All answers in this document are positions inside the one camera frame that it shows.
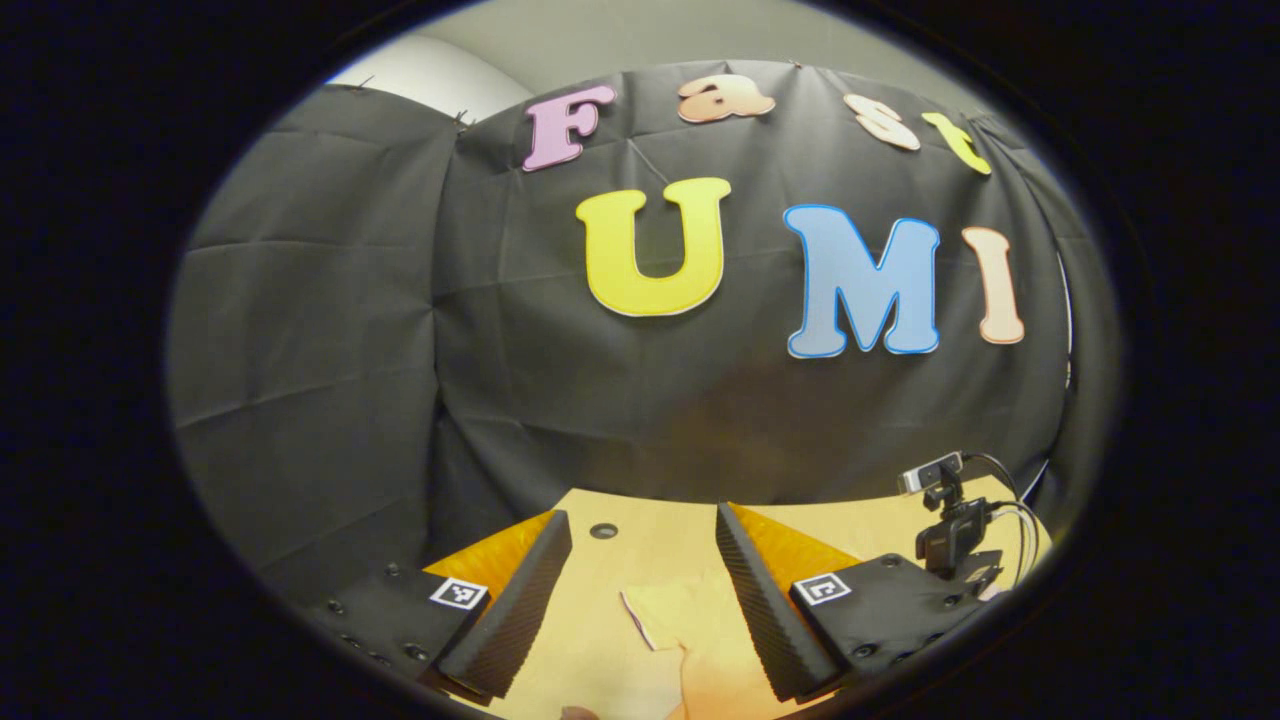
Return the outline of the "black backdrop cloth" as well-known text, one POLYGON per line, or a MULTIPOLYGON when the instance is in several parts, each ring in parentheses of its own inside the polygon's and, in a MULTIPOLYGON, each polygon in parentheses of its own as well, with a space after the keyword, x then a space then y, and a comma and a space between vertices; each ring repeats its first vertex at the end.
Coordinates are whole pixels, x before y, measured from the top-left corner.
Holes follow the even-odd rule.
POLYGON ((458 129, 328 85, 236 164, 173 295, 177 442, 219 530, 311 605, 572 488, 791 505, 991 454, 1060 537, 1129 347, 1094 223, 988 114, 782 61, 614 100, 527 172, 534 101, 458 129))

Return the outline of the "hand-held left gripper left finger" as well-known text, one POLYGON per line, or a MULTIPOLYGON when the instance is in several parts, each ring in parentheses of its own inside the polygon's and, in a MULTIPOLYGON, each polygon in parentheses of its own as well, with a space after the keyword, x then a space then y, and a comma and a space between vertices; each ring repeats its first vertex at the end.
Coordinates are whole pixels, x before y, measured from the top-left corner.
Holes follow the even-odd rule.
POLYGON ((561 509, 444 550, 426 533, 340 538, 303 561, 300 606, 371 669, 485 706, 511 692, 572 548, 561 509))

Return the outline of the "pale orange T-shirt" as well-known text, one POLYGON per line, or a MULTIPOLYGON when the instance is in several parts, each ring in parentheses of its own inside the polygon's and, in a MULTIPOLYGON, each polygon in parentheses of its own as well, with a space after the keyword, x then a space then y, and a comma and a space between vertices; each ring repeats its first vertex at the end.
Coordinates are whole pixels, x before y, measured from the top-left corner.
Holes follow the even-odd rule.
POLYGON ((801 707, 774 697, 727 571, 620 596, 649 650, 682 653, 680 702, 664 720, 776 720, 801 707))

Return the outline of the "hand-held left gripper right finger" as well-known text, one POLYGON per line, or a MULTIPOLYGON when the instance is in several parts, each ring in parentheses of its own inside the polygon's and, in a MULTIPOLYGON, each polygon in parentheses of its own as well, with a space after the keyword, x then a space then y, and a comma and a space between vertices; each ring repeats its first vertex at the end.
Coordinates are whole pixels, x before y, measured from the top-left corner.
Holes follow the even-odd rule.
POLYGON ((716 546, 751 646, 782 701, 865 684, 986 609, 992 553, 943 579, 900 553, 858 560, 737 503, 716 510, 716 546))

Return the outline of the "webcam on black stand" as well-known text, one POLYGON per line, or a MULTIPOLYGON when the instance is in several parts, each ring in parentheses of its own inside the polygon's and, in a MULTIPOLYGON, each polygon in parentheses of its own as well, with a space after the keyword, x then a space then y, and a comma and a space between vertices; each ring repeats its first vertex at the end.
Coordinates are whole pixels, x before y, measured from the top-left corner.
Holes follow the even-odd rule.
POLYGON ((934 525, 916 533, 915 556, 925 562, 927 571, 945 580, 957 575, 961 561, 986 538, 995 520, 996 502, 965 497, 960 473, 974 457, 952 451, 896 478, 901 496, 919 495, 927 511, 940 514, 934 525))

